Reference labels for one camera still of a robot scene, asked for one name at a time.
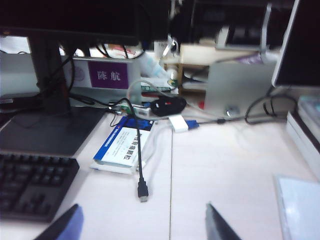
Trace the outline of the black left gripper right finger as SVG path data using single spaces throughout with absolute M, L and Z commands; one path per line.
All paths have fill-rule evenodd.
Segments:
M 208 240 L 241 239 L 210 202 L 206 204 L 205 228 Z

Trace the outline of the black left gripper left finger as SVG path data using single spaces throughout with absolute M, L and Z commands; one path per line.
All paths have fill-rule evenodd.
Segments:
M 35 240 L 79 240 L 83 224 L 83 209 L 78 204 L 74 204 L 39 234 Z

